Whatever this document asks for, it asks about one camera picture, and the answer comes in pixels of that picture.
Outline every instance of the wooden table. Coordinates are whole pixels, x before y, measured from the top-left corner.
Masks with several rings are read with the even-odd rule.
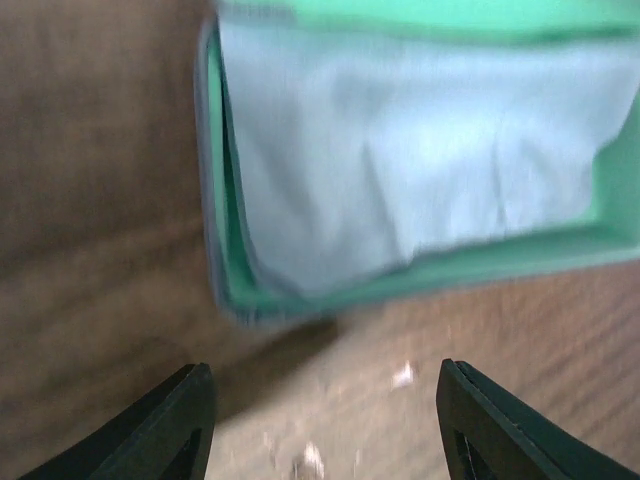
[[[234,326],[206,280],[191,100],[203,2],[0,4],[0,478],[184,363],[220,418],[208,478],[444,479],[440,361],[471,362],[640,471],[640,264],[446,292],[291,332]],[[405,362],[412,385],[392,389]]]

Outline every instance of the white cloth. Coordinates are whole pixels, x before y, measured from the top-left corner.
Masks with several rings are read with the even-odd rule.
[[[640,85],[639,39],[220,35],[252,267],[306,295],[579,217]]]

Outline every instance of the green tray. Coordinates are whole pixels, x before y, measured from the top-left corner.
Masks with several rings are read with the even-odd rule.
[[[449,9],[454,4],[479,3],[477,0],[448,2]],[[458,24],[451,20],[455,9],[447,12],[449,16],[437,15],[434,11],[429,11],[430,2],[423,0],[403,0],[398,4],[405,7],[420,4],[422,10],[415,7],[419,11],[413,15],[403,15],[402,12],[412,12],[405,8],[402,12],[393,9],[389,13],[387,10],[386,16],[362,13],[364,5],[382,4],[382,0],[344,2],[348,10],[339,8],[340,3],[337,0],[325,0],[323,4],[315,0],[298,0],[296,6],[299,10],[293,12],[292,16],[289,6],[284,10],[254,9],[254,6],[267,5],[267,2],[253,0],[245,2],[242,11],[249,15],[255,13],[261,18],[276,16],[285,19],[284,21],[295,18],[298,23],[308,25],[309,28],[346,25],[349,18],[357,18],[359,25],[369,22],[371,28],[384,27],[390,30],[410,23],[413,30],[430,35],[442,36],[444,32],[448,37],[469,39],[475,36],[479,41],[503,38],[505,41],[546,42],[556,41],[560,32],[563,35],[628,35],[640,32],[640,2],[635,0],[564,0],[561,9],[554,7],[562,10],[562,15],[547,17],[540,13],[540,5],[547,5],[548,14],[552,8],[550,5],[557,3],[555,0],[539,0],[535,6],[512,0],[508,3],[491,0],[486,4],[492,5],[489,10],[494,12],[493,16],[491,12],[485,12],[485,16],[475,19],[467,14],[458,15]],[[507,13],[498,15],[496,5],[507,4],[511,5],[507,8]],[[594,4],[599,4],[600,8],[587,8]],[[318,5],[323,5],[322,9],[318,10]],[[535,17],[537,22],[532,20],[535,12],[538,12]],[[528,20],[520,28],[510,27],[511,24],[505,21],[509,14],[520,20]],[[431,21],[416,22],[412,18],[430,18]],[[436,28],[446,23],[438,22],[438,19],[444,18],[448,19],[448,23],[441,29]],[[274,322],[295,322],[321,317],[356,304],[382,302],[394,297],[459,285],[623,262],[640,256],[638,97],[619,138],[595,160],[593,204],[580,221],[545,233],[425,258],[402,271],[332,295],[310,299],[267,291],[254,281],[242,239],[241,211],[238,208],[238,200],[241,199],[237,198],[230,148],[226,139],[220,47],[217,29],[212,23],[205,24],[202,29],[196,62],[195,90],[211,283],[218,305],[231,312],[242,323],[271,325]]]

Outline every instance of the fabric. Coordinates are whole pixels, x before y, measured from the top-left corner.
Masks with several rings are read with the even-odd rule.
[[[640,85],[636,38],[220,35],[252,267],[304,295],[576,219]]]

